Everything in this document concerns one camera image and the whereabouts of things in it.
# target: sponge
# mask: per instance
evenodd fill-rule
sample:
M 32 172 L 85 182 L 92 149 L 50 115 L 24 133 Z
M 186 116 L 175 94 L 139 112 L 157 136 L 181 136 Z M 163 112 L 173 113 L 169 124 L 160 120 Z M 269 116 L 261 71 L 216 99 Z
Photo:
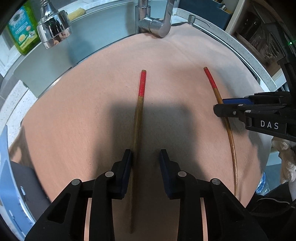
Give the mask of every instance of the sponge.
M 70 21 L 73 21 L 74 19 L 77 19 L 84 14 L 86 14 L 86 10 L 80 7 L 77 10 L 75 10 L 74 12 L 69 13 L 68 18 Z

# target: metal screw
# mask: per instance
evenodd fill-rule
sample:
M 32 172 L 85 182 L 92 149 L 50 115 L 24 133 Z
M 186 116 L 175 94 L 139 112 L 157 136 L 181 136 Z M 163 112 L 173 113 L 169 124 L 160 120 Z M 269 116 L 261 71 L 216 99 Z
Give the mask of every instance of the metal screw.
M 212 183 L 215 184 L 215 185 L 219 185 L 221 183 L 221 181 L 219 179 L 217 179 L 217 178 L 214 178 L 212 180 Z
M 106 177 L 113 177 L 113 175 L 114 175 L 114 172 L 106 172 L 105 173 Z
M 79 179 L 74 179 L 72 182 L 71 182 L 71 184 L 73 185 L 73 186 L 76 186 L 76 185 L 78 185 L 80 183 L 80 180 Z
M 187 175 L 187 173 L 184 172 L 184 171 L 180 171 L 180 172 L 178 172 L 178 176 L 179 176 L 179 177 L 185 177 L 186 175 Z

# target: chrome faucet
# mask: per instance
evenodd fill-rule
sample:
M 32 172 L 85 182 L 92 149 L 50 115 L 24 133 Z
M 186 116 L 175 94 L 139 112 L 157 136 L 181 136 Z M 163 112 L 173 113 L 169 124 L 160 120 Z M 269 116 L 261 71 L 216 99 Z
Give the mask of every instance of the chrome faucet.
M 58 11 L 50 0 L 40 0 L 41 20 L 37 31 L 41 42 L 49 49 L 71 34 L 71 23 L 67 13 Z
M 163 19 L 150 17 L 148 0 L 138 0 L 136 6 L 136 34 L 151 32 L 161 38 L 170 31 L 170 18 L 174 7 L 174 0 L 168 0 Z

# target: bamboo chopstick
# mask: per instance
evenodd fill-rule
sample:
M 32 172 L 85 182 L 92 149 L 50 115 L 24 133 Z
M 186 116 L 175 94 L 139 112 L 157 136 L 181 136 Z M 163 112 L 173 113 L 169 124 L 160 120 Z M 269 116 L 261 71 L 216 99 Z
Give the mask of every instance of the bamboo chopstick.
M 223 104 L 223 100 L 221 98 L 221 95 L 219 93 L 219 90 L 216 86 L 216 83 L 207 67 L 204 67 L 204 71 L 211 83 L 211 86 L 213 88 L 214 94 L 216 96 L 218 104 Z M 228 139 L 230 143 L 230 149 L 231 149 L 231 156 L 232 156 L 232 164 L 233 164 L 233 176 L 234 176 L 234 195 L 237 197 L 237 191 L 238 191 L 238 175 L 237 175 L 237 155 L 235 151 L 235 145 L 234 145 L 234 139 L 233 134 L 230 128 L 230 123 L 227 117 L 223 118 L 226 124 L 226 130 L 228 134 Z
M 140 144 L 140 134 L 141 134 L 141 125 L 143 117 L 143 105 L 144 105 L 144 94 L 145 94 L 145 85 L 146 85 L 146 70 L 142 70 L 140 78 L 140 86 L 138 93 L 138 102 L 135 112 L 134 119 L 134 128 L 133 128 L 133 143 L 132 143 L 132 152 L 133 152 L 133 162 L 132 170 L 130 176 L 130 233 L 133 233 L 134 229 L 134 219 L 135 219 L 135 194 L 134 187 L 137 181 L 137 158 L 139 154 L 139 144 Z

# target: white glove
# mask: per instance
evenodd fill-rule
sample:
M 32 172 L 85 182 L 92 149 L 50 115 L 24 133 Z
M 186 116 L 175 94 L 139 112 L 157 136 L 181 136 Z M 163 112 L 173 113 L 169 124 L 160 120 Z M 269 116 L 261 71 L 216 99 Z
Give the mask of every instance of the white glove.
M 274 137 L 271 143 L 279 151 L 281 159 L 280 183 L 294 182 L 296 179 L 296 155 L 291 150 L 291 146 L 295 146 L 296 143 L 278 137 Z

